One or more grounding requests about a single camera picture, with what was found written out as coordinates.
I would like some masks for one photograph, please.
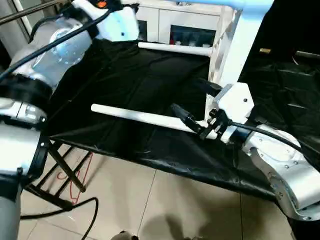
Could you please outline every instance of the metal pole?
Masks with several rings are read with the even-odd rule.
[[[77,186],[77,188],[80,189],[82,193],[84,193],[86,191],[86,187],[80,182],[80,180],[77,178],[75,173],[71,170],[71,168],[68,166],[65,160],[61,157],[58,151],[53,149],[52,143],[50,141],[48,141],[48,143],[49,143],[49,148],[48,148],[49,154],[53,157],[56,163],[59,164],[59,166],[62,168],[65,174]]]
[[[29,7],[27,9],[25,9],[25,10],[22,10],[22,11],[15,12],[15,13],[10,14],[8,16],[4,16],[4,17],[0,18],[0,25],[6,24],[6,23],[11,22],[13,20],[22,18],[22,17],[24,17],[26,15],[32,14],[34,12],[40,11],[42,9],[51,7],[53,5],[56,5],[58,3],[65,2],[65,1],[66,0],[52,0],[52,1],[49,1],[49,2],[41,3],[41,4],[36,5],[36,6]]]

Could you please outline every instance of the glass cabinet door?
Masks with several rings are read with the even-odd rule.
[[[159,42],[210,47],[214,42],[219,19],[216,15],[160,10]]]

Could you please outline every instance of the black metal frame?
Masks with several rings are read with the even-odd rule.
[[[80,163],[72,171],[72,169],[66,163],[65,158],[72,152],[74,147],[70,146],[68,148],[68,150],[63,154],[63,156],[61,156],[60,153],[58,152],[58,149],[61,146],[62,146],[61,142],[55,141],[54,144],[52,144],[50,141],[48,141],[48,153],[56,161],[56,164],[48,171],[48,173],[40,180],[40,182],[37,185],[33,185],[31,183],[31,184],[27,185],[24,189],[26,191],[28,191],[29,193],[47,201],[53,205],[58,206],[59,208],[66,209],[66,208],[72,206],[72,202],[70,202],[68,200],[61,199],[60,195],[70,181],[72,181],[82,193],[84,193],[86,191],[86,187],[80,182],[80,180],[76,176],[76,173],[81,169],[81,167],[84,165],[84,163],[89,158],[89,156],[92,154],[92,152],[88,151],[88,153],[83,157],[83,159],[80,161]],[[67,175],[67,179],[64,181],[64,183],[61,185],[61,187],[58,189],[58,191],[55,194],[51,194],[49,192],[42,190],[41,187],[46,183],[48,178],[54,173],[54,171],[57,169],[57,167],[62,168],[62,170]]]

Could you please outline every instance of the cabinet door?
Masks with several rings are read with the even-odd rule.
[[[159,42],[208,47],[214,42],[219,16],[181,11],[159,11]]]
[[[139,22],[139,39],[148,42],[158,42],[159,9],[141,6],[136,13],[136,18]]]

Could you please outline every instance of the robotic arm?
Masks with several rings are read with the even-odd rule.
[[[20,221],[23,187],[38,178],[47,158],[47,139],[41,134],[47,120],[46,106],[65,72],[79,63],[93,38],[136,40],[136,13],[118,0],[74,0],[55,19],[42,21],[33,40],[12,59],[11,66],[87,22],[108,16],[97,25],[45,51],[0,80],[0,239],[15,240]]]

